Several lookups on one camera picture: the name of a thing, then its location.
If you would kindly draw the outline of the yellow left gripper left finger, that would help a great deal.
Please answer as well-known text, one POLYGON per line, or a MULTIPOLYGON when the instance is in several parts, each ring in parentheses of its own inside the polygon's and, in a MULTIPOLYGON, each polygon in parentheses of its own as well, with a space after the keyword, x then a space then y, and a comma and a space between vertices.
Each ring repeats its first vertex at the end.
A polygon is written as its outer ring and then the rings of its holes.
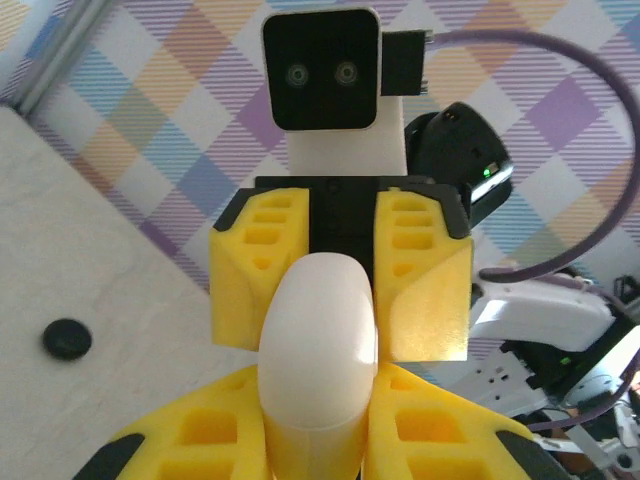
POLYGON ((257 367, 229 374, 117 432, 76 479, 270 479, 257 367))

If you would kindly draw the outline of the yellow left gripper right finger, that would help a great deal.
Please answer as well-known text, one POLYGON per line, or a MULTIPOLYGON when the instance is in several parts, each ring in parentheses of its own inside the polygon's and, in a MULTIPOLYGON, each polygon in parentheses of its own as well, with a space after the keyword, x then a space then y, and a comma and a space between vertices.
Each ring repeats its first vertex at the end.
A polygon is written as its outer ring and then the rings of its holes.
POLYGON ((568 479, 521 423, 381 363, 368 410, 364 479, 568 479))

